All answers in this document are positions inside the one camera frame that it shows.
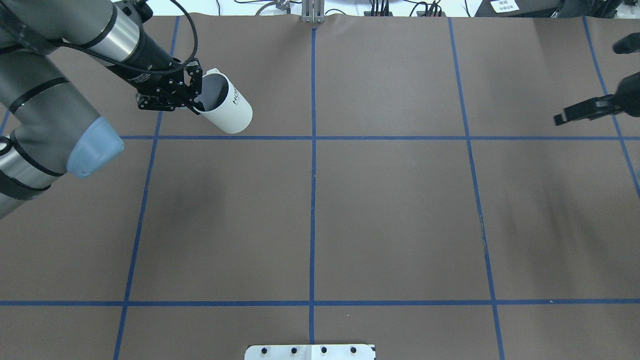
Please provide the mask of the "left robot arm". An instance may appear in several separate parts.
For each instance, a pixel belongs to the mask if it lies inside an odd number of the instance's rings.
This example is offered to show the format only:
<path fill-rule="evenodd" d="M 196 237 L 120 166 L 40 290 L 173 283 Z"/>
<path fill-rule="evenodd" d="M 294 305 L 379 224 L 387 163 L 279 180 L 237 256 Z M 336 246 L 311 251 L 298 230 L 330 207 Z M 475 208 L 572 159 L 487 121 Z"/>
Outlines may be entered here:
<path fill-rule="evenodd" d="M 51 61 L 67 48 L 89 55 L 136 91 L 141 110 L 204 109 L 202 68 L 180 61 L 144 29 L 145 0 L 3 0 L 1 103 L 20 123 L 1 137 L 1 216 L 38 198 L 65 174 L 101 170 L 124 142 Z"/>

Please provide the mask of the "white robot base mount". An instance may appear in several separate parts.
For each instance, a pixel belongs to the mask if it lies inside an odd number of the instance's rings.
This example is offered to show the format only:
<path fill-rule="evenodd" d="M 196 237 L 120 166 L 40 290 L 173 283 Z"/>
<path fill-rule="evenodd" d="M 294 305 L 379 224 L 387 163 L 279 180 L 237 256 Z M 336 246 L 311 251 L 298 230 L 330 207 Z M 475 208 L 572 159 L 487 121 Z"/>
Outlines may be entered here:
<path fill-rule="evenodd" d="M 278 344 L 252 345 L 245 360 L 376 360 L 372 344 Z"/>

